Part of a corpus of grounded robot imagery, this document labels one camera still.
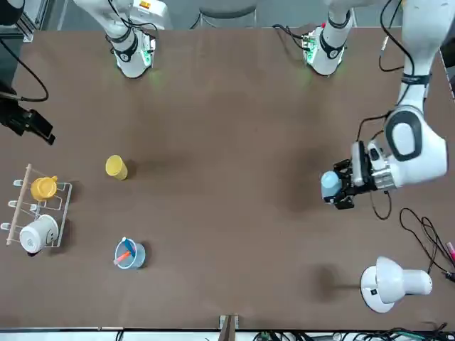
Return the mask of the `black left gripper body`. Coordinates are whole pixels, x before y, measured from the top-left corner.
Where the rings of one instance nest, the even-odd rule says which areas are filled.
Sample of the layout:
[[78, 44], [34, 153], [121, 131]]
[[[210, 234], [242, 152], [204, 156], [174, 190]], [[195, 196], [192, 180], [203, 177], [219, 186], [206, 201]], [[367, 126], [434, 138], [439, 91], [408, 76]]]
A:
[[375, 190], [375, 182], [371, 176], [368, 176], [367, 182], [361, 186], [356, 186], [353, 182], [353, 169], [347, 167], [343, 173], [343, 192], [347, 196], [356, 196]]

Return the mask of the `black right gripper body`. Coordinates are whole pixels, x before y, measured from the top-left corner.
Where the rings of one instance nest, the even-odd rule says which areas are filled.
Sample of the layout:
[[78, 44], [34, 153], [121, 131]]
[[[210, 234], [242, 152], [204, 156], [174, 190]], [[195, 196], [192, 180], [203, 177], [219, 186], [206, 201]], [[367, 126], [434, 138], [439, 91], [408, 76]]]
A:
[[15, 90], [1, 81], [1, 125], [21, 136], [22, 129], [16, 120], [20, 112], [16, 95]]

